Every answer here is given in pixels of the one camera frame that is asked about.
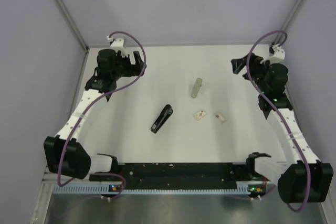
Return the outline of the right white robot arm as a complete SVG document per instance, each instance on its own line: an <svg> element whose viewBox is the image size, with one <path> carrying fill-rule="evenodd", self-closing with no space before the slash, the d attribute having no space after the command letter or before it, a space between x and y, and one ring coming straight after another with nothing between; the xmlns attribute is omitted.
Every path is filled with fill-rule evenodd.
<svg viewBox="0 0 336 224"><path fill-rule="evenodd" d="M323 163L309 147L297 124L293 107L285 94L288 68L270 63L252 54L231 60L234 74L248 66L243 75L261 91L258 105L266 121L274 130L285 155L279 162L266 153L253 152L246 159L252 177L263 176L278 188L286 204L324 202L333 177L333 168Z"/></svg>

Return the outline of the black stapler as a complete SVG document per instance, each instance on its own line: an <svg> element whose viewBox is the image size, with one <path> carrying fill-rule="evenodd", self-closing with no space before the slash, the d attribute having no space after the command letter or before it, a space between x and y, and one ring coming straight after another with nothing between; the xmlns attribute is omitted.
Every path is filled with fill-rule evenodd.
<svg viewBox="0 0 336 224"><path fill-rule="evenodd" d="M155 122L152 124L150 128L151 132L156 134L172 114L173 114L172 106L170 104L167 104L163 108L163 110L161 111L160 115L157 117Z"/></svg>

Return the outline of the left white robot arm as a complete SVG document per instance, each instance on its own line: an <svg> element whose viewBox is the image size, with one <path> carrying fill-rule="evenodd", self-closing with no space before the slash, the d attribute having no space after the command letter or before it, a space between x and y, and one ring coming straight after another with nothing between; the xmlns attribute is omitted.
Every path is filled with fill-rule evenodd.
<svg viewBox="0 0 336 224"><path fill-rule="evenodd" d="M139 79L144 74L144 61L138 51L122 56L116 49L102 49L97 55L97 66L87 81L82 97L63 128L44 141L47 167L51 173L84 179L94 173L112 171L116 157L97 150L98 137L87 134L112 93L119 91L117 81L121 78Z"/></svg>

